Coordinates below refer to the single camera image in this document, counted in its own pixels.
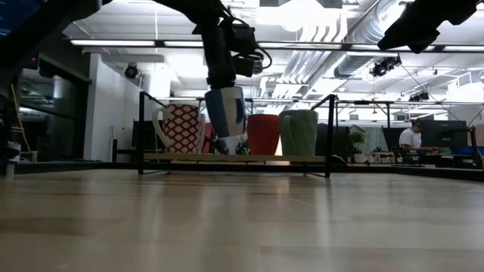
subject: man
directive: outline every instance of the man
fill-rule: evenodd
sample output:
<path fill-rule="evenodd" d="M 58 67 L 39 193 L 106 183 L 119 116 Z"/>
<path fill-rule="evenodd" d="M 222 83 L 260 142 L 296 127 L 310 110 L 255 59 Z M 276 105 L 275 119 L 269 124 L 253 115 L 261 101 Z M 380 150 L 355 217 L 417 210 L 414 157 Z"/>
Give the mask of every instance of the man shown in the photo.
<path fill-rule="evenodd" d="M 402 146 L 405 151 L 417 151 L 417 152 L 432 152 L 435 148 L 431 147 L 421 147 L 422 140 L 420 138 L 420 121 L 411 120 L 411 128 L 405 129 L 400 134 L 400 146 Z"/>

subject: wooden floor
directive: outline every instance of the wooden floor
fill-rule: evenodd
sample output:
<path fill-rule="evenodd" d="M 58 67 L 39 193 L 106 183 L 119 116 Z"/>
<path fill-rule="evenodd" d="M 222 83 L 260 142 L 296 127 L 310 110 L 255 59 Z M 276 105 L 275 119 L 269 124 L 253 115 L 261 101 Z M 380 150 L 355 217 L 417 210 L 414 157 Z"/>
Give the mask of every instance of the wooden floor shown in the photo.
<path fill-rule="evenodd" d="M 401 175 L 145 175 L 0 184 L 0 270 L 484 271 L 484 186 Z"/>

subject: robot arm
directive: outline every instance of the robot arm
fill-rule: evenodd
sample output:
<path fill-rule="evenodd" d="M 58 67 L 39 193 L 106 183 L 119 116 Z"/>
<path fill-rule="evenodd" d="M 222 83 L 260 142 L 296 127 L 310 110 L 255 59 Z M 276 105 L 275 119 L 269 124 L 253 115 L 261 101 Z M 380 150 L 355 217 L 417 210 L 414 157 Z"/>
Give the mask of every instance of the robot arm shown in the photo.
<path fill-rule="evenodd" d="M 408 46 L 419 54 L 431 45 L 440 32 L 437 28 L 448 20 L 457 26 L 476 13 L 482 0 L 415 0 L 407 3 L 401 17 L 378 42 L 381 50 Z"/>
<path fill-rule="evenodd" d="M 8 86 L 22 64 L 48 41 L 49 36 L 58 34 L 75 20 L 91 16 L 102 5 L 112 1 L 46 1 L 27 22 L 0 41 L 0 88 Z M 263 56 L 256 52 L 258 45 L 254 36 L 255 29 L 245 23 L 232 25 L 236 19 L 220 0 L 154 1 L 183 13 L 197 25 L 194 32 L 202 36 L 209 67 L 207 81 L 212 88 L 233 86 L 237 73 L 251 76 L 254 70 L 262 71 Z M 238 55 L 232 57 L 231 51 Z"/>

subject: green cup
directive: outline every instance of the green cup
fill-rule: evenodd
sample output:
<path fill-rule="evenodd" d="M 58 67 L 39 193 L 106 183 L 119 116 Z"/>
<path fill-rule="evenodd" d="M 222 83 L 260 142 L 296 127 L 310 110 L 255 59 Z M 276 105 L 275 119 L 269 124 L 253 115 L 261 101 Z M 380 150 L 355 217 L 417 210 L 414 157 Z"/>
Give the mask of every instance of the green cup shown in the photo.
<path fill-rule="evenodd" d="M 288 110 L 279 114 L 283 155 L 314 156 L 318 136 L 318 113 Z"/>

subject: red mug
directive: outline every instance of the red mug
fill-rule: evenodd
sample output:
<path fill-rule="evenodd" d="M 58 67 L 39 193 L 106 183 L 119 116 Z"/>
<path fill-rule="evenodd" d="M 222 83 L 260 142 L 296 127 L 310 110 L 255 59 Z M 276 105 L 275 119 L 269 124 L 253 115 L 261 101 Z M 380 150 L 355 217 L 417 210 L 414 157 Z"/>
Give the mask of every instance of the red mug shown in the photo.
<path fill-rule="evenodd" d="M 253 155 L 274 155 L 279 144 L 279 116 L 253 114 L 247 121 L 249 148 Z"/>

